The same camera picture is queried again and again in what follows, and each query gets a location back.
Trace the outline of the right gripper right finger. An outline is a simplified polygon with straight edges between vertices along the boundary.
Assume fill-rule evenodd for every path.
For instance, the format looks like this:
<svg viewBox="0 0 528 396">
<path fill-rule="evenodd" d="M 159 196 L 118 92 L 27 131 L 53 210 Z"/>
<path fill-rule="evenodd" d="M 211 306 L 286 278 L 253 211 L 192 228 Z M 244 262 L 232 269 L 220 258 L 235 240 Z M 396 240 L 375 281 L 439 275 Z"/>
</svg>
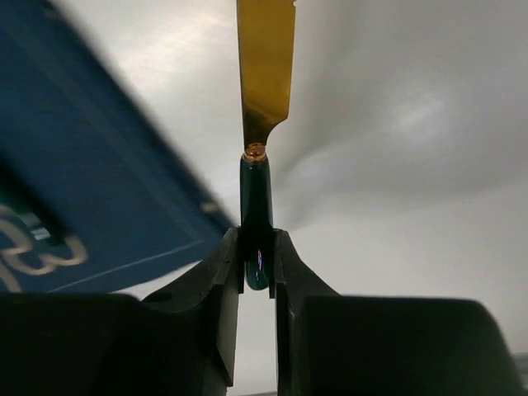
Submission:
<svg viewBox="0 0 528 396">
<path fill-rule="evenodd" d="M 275 233 L 280 395 L 523 395 L 495 318 L 471 299 L 340 295 Z"/>
</svg>

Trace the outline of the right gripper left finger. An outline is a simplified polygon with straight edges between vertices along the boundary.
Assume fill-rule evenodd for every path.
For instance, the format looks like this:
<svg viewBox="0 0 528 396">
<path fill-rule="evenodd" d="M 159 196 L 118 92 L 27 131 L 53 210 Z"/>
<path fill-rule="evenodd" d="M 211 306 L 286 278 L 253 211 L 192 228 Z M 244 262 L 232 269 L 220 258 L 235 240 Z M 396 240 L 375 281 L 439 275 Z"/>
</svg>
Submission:
<svg viewBox="0 0 528 396">
<path fill-rule="evenodd" d="M 4 395 L 224 395 L 233 384 L 238 230 L 145 299 L 2 294 Z"/>
</svg>

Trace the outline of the blue whale placemat cloth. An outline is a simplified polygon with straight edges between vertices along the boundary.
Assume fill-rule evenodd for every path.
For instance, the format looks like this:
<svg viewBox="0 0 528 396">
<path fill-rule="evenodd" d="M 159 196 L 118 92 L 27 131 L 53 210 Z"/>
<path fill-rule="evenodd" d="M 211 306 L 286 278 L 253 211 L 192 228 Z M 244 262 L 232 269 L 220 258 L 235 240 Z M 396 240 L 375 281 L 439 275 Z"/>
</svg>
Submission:
<svg viewBox="0 0 528 396">
<path fill-rule="evenodd" d="M 112 292 L 198 262 L 231 226 L 62 13 L 1 4 L 1 289 Z"/>
</svg>

